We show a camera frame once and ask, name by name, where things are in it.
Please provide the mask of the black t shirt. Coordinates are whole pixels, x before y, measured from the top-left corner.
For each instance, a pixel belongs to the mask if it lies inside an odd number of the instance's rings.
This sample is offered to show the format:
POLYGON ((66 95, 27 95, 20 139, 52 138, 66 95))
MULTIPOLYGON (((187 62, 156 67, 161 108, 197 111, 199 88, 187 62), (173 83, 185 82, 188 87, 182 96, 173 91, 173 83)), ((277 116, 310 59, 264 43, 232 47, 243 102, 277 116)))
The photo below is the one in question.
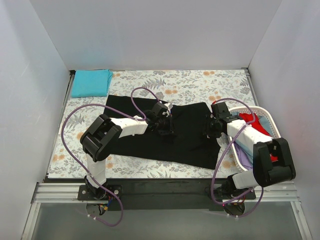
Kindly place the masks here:
POLYGON ((161 135, 157 130, 121 137, 111 147, 113 155, 176 162, 214 169, 220 145, 216 138, 205 135, 206 118, 211 112, 204 102, 174 105, 173 134, 161 135))

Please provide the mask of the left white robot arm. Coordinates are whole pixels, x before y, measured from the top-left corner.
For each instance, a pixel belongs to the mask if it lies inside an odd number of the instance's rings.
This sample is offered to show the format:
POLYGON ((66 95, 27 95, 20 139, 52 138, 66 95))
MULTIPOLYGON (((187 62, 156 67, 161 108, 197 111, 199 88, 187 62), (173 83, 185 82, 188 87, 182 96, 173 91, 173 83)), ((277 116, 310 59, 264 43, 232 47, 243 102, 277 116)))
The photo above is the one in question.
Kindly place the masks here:
POLYGON ((159 101, 151 110, 144 112, 146 118, 137 115, 131 118, 114 118, 101 114, 90 125, 82 135, 80 143, 86 155, 89 171, 85 177, 85 185, 95 200, 106 197, 106 158, 111 154, 118 139, 155 131, 173 133, 172 108, 171 103, 159 101))

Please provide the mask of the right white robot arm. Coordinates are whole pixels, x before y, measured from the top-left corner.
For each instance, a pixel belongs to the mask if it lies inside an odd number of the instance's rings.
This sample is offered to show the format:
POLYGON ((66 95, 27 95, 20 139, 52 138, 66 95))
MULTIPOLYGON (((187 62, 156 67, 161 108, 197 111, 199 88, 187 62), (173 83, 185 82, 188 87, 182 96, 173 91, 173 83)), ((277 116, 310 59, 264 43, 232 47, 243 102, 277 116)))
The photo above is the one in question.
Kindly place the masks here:
POLYGON ((252 168, 228 176, 222 185, 210 186, 210 196, 227 195, 232 200, 246 195, 255 187, 262 188, 296 178, 296 169, 288 141, 274 138, 254 128, 258 116, 249 108, 252 119, 246 121, 240 115, 233 115, 225 101, 211 104, 212 114, 207 124, 207 135, 218 138, 222 134, 231 138, 228 148, 238 142, 252 153, 252 168))

